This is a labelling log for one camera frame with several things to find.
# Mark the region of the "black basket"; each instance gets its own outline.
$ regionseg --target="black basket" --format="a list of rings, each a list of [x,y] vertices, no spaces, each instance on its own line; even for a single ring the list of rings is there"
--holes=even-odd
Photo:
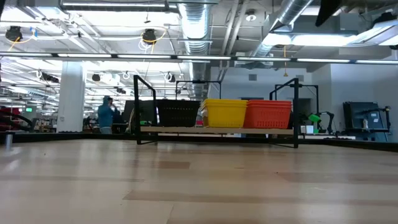
[[[200,101],[157,100],[159,124],[164,127],[193,127],[196,125]]]

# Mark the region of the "pillar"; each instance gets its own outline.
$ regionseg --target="pillar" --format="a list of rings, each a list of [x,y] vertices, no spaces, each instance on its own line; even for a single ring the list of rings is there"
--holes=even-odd
[[[80,132],[83,128],[86,70],[83,62],[63,62],[57,132]]]

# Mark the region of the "shelf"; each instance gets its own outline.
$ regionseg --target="shelf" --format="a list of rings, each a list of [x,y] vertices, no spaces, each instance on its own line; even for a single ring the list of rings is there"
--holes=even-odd
[[[185,127],[146,127],[141,126],[142,132],[155,133],[241,133],[241,134],[293,134],[292,129],[248,129],[248,128],[185,128]]]

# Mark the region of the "storage bin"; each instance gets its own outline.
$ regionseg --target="storage bin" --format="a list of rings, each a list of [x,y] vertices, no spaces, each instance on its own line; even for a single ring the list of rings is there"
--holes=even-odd
[[[211,100],[201,106],[203,124],[209,128],[242,128],[247,100]]]
[[[200,101],[157,100],[159,124],[164,127],[194,127]]]
[[[287,129],[291,111],[290,101],[249,100],[244,127]]]

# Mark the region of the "wall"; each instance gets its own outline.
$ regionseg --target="wall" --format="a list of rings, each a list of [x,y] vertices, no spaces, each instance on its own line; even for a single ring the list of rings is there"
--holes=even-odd
[[[395,52],[393,56],[385,60],[396,60]],[[395,127],[398,126],[398,101],[396,99],[398,68],[396,66],[325,65],[313,72],[312,81],[314,85],[320,86],[320,111],[330,111],[335,114],[337,130],[345,129],[344,102],[375,101],[381,108],[391,106],[392,136],[389,136],[389,139],[398,141],[398,133],[395,132]]]
[[[280,69],[254,69],[229,68],[222,83],[221,97],[224,99],[240,99],[242,97],[263,97],[269,99],[269,93],[274,90],[275,84],[284,84],[295,78],[296,75],[304,75],[303,84],[311,84],[311,73],[304,68],[288,68],[288,77],[284,77],[285,70]],[[257,81],[249,81],[249,74],[256,74]],[[211,78],[216,80],[218,68],[211,68]],[[300,98],[315,98],[315,95],[307,88],[300,89]],[[211,86],[209,98],[218,98],[218,91]],[[293,88],[284,88],[278,91],[278,100],[291,100],[294,97]]]

